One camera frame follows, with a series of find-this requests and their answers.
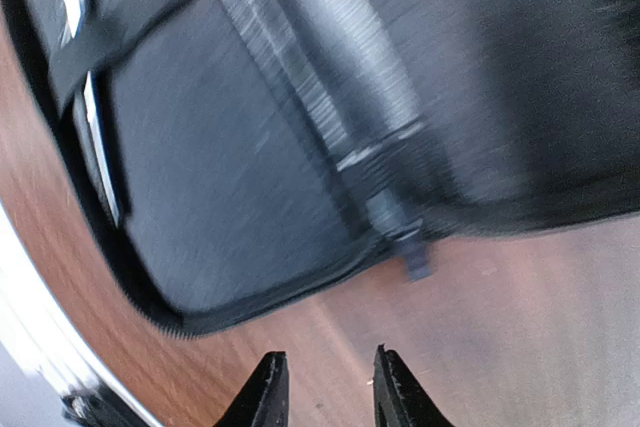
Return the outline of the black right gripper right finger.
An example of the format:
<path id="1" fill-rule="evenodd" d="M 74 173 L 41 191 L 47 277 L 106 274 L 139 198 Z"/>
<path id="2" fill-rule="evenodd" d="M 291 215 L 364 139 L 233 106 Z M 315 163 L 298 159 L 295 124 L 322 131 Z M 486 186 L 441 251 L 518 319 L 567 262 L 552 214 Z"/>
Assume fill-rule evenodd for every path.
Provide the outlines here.
<path id="1" fill-rule="evenodd" d="M 373 400 L 376 426 L 453 427 L 401 356 L 383 344 L 374 359 Z"/>

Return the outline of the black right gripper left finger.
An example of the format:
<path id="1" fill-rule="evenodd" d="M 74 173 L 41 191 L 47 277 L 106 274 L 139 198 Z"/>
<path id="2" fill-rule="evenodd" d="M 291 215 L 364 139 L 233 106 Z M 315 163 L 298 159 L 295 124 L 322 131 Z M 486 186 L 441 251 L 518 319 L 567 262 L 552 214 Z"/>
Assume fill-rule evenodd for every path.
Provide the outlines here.
<path id="1" fill-rule="evenodd" d="M 284 351 L 266 353 L 215 427 L 287 427 L 289 370 Z"/>

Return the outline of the black zippered tool case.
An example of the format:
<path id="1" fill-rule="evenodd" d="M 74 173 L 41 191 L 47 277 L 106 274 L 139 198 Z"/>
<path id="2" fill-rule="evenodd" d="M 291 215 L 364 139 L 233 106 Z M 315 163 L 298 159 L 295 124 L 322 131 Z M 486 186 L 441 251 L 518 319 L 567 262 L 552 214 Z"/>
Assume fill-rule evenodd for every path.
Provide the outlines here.
<path id="1" fill-rule="evenodd" d="M 639 0 L 1 0 L 130 302 L 214 333 L 639 209 Z"/>

